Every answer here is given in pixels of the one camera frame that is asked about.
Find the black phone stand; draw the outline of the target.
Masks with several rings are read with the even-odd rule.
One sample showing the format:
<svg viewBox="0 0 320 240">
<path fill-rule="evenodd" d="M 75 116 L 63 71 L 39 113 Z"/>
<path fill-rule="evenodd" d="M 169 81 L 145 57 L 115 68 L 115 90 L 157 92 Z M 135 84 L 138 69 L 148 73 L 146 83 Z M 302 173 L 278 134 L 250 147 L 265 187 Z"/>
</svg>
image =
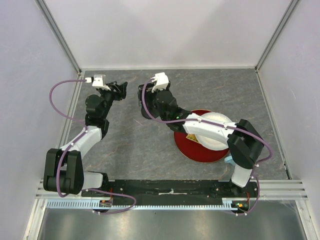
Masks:
<svg viewBox="0 0 320 240">
<path fill-rule="evenodd" d="M 156 119 L 159 116 L 158 111 L 154 107 L 145 109 L 142 106 L 141 107 L 141 114 L 145 119 L 148 119 L 148 120 Z"/>
</svg>

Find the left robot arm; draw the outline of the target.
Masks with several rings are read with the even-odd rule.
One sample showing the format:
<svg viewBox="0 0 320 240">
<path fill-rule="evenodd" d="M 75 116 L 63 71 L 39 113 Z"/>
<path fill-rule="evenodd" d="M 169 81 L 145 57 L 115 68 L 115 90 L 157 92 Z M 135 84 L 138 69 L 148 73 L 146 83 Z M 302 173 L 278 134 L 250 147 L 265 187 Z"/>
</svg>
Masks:
<svg viewBox="0 0 320 240">
<path fill-rule="evenodd" d="M 46 153 L 43 175 L 43 188 L 56 192 L 62 198 L 69 194 L 79 194 L 85 185 L 85 172 L 82 158 L 107 134 L 108 113 L 115 101 L 127 96 L 128 82 L 105 83 L 101 77 L 89 77 L 84 82 L 91 83 L 97 94 L 85 100 L 86 115 L 81 132 L 69 143 L 60 148 L 51 148 Z"/>
</svg>

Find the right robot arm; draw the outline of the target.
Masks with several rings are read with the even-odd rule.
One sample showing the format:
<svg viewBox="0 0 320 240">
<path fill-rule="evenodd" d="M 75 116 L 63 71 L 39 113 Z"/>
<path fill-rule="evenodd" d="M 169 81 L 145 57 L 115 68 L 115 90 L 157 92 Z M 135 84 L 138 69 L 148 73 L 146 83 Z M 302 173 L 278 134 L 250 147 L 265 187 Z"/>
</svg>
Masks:
<svg viewBox="0 0 320 240">
<path fill-rule="evenodd" d="M 138 100 L 145 118 L 166 124 L 176 133 L 205 137 L 199 143 L 206 149 L 228 149 L 235 164 L 229 191 L 235 197 L 247 191 L 255 164 L 267 145 L 249 121 L 218 121 L 179 107 L 168 80 L 160 84 L 154 79 L 140 85 Z"/>
</svg>

